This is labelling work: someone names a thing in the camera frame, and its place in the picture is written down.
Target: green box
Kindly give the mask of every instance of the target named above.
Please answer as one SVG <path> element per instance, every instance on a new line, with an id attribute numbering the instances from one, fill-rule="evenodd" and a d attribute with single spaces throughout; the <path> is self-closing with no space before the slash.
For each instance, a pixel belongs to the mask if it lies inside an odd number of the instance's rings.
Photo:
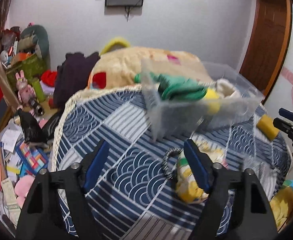
<path id="1" fill-rule="evenodd" d="M 41 77 L 43 72 L 47 70 L 47 66 L 43 59 L 40 59 L 36 54 L 33 54 L 26 60 L 23 60 L 11 68 L 5 70 L 8 82 L 13 91 L 17 91 L 17 80 L 15 78 L 15 74 L 17 72 L 20 74 L 21 70 L 24 71 L 25 78 L 28 80 L 28 83 L 31 84 L 30 82 L 34 77 Z"/>

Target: white wall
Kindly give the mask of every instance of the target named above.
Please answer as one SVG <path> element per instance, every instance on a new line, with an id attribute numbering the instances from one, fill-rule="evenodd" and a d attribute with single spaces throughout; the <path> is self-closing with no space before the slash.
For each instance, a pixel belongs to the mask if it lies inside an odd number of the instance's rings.
<path id="1" fill-rule="evenodd" d="M 280 117 L 279 109 L 281 107 L 293 111 L 293 98 L 292 98 L 292 88 L 293 81 L 289 82 L 287 76 L 284 76 L 284 68 L 288 69 L 293 74 L 293 22 L 292 22 L 292 31 L 291 38 L 288 47 L 288 52 L 283 64 L 282 71 L 272 89 L 272 92 L 265 103 L 265 107 L 268 110 L 269 115 L 272 118 Z M 292 141 L 287 139 L 287 144 L 290 149 L 293 151 Z M 289 179 L 293 179 L 293 166 L 288 175 Z"/>
<path id="2" fill-rule="evenodd" d="M 51 69 L 65 53 L 89 55 L 116 36 L 132 45 L 185 50 L 204 61 L 238 67 L 251 34 L 254 0 L 144 0 L 142 13 L 105 10 L 104 0 L 12 0 L 9 23 L 43 25 L 49 35 Z"/>

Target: green cloth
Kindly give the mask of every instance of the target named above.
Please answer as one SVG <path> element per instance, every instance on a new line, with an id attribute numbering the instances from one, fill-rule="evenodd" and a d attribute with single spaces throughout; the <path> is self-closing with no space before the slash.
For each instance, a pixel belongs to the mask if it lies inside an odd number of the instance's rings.
<path id="1" fill-rule="evenodd" d="M 171 76 L 167 74 L 155 75 L 150 73 L 155 82 L 159 82 L 159 93 L 162 100 L 196 101 L 202 99 L 207 88 L 200 86 L 197 81 L 182 76 Z M 141 75 L 134 77 L 135 83 L 141 82 Z"/>

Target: pink plush toy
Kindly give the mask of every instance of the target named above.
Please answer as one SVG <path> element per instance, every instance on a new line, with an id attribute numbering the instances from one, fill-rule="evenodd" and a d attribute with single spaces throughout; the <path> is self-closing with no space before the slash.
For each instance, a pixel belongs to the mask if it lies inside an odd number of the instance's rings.
<path id="1" fill-rule="evenodd" d="M 28 106 L 29 99 L 35 98 L 36 93 L 34 92 L 33 87 L 28 85 L 28 80 L 25 79 L 23 70 L 20 71 L 20 76 L 19 76 L 19 73 L 17 72 L 15 74 L 15 78 L 17 79 L 17 89 L 18 89 L 19 101 L 24 106 Z"/>
<path id="2" fill-rule="evenodd" d="M 31 188 L 31 185 L 34 181 L 34 177 L 31 175 L 23 176 L 14 187 L 14 192 L 18 196 L 17 203 L 20 208 L 22 208 L 24 201 L 26 200 L 27 194 Z"/>

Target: striped pattern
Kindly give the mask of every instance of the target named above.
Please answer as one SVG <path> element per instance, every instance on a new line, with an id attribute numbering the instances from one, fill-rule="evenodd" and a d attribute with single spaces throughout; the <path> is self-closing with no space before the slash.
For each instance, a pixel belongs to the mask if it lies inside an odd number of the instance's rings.
<path id="1" fill-rule="evenodd" d="M 105 238 L 187 240 L 204 203 L 187 205 L 178 198 L 175 185 L 160 168 L 165 152 L 172 147 L 182 148 L 191 137 L 225 149 L 231 170 L 240 170 L 245 156 L 256 156 L 278 169 L 276 192 L 290 167 L 290 158 L 282 136 L 270 143 L 255 130 L 263 113 L 260 107 L 247 122 L 154 142 L 142 94 L 127 90 L 108 94 L 76 105 L 68 116 L 56 167 L 64 170 L 80 161 L 105 139 L 110 145 L 107 161 L 96 186 L 86 194 Z M 175 163 L 176 158 L 168 161 L 171 168 Z M 64 190 L 59 190 L 59 196 L 66 229 L 76 235 Z M 233 196 L 230 191 L 217 235 L 227 230 Z"/>

